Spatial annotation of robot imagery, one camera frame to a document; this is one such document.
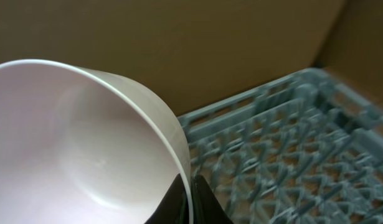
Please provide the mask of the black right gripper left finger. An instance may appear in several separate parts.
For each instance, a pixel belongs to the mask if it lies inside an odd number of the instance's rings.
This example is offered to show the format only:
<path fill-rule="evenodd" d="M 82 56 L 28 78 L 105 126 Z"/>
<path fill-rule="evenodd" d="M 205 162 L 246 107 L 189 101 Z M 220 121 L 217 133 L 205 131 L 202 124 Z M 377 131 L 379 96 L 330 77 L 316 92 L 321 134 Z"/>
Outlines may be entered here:
<path fill-rule="evenodd" d="M 187 224 L 188 222 L 186 191 L 181 176 L 178 174 L 145 224 Z"/>

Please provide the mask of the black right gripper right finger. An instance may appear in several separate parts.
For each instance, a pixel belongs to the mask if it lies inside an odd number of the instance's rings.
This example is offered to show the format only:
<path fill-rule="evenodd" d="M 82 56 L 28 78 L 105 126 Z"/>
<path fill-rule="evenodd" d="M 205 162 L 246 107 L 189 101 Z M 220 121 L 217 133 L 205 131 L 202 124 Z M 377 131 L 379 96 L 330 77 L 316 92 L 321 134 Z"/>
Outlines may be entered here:
<path fill-rule="evenodd" d="M 194 224 L 233 224 L 201 175 L 192 178 Z"/>

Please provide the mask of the white bowl with rice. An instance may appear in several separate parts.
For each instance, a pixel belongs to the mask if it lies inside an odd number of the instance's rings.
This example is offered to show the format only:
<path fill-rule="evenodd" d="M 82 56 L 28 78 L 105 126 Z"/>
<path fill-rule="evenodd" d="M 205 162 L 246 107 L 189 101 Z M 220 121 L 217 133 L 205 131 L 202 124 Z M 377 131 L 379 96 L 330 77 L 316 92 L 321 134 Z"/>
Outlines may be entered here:
<path fill-rule="evenodd" d="M 174 180 L 182 127 L 127 77 L 50 60 L 0 64 L 0 223 L 146 223 Z"/>

